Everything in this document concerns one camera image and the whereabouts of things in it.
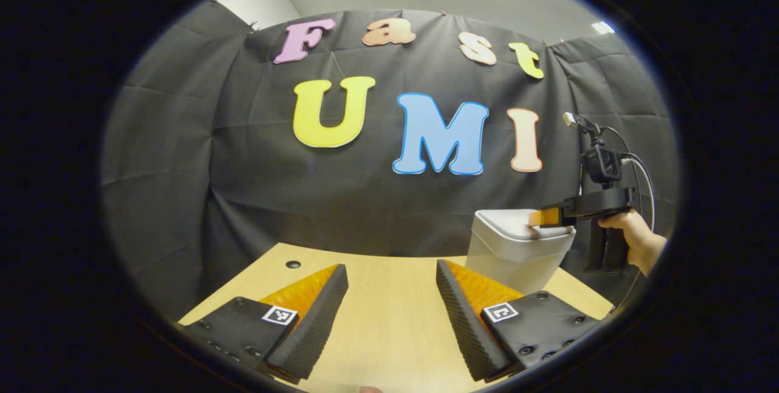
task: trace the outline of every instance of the letter m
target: letter m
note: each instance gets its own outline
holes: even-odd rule
[[[454,148],[457,154],[450,163],[454,174],[475,176],[484,171],[481,163],[481,132],[489,110],[476,102],[464,102],[450,124],[443,122],[436,102],[426,94],[401,94],[398,104],[406,112],[403,152],[393,163],[398,174],[420,174],[425,171],[422,146],[428,150],[433,170],[440,172]]]

